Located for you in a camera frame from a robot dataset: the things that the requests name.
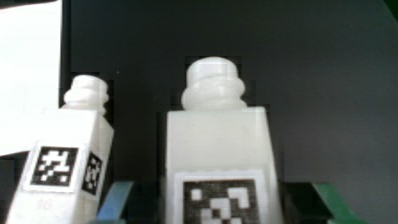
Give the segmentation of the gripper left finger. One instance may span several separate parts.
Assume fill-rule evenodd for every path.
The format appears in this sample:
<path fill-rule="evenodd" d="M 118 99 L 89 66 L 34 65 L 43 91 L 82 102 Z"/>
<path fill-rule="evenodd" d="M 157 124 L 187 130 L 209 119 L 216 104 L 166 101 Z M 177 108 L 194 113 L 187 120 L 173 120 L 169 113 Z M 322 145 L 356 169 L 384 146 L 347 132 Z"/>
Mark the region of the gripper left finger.
<path fill-rule="evenodd" d="M 123 218 L 123 212 L 129 203 L 132 189 L 134 189 L 132 181 L 121 181 L 113 184 L 97 215 L 95 224 L 127 224 L 127 220 Z"/>

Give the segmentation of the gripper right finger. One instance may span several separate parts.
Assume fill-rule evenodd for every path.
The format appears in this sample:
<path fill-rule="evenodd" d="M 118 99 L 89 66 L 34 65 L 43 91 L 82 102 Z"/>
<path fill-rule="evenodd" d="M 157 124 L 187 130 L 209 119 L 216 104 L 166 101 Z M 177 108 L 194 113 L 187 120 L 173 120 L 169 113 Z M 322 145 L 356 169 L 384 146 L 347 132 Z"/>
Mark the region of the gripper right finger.
<path fill-rule="evenodd" d="M 340 196 L 335 186 L 328 183 L 315 184 L 315 190 L 322 198 L 331 218 L 328 224 L 370 224 L 356 215 L 349 204 Z"/>

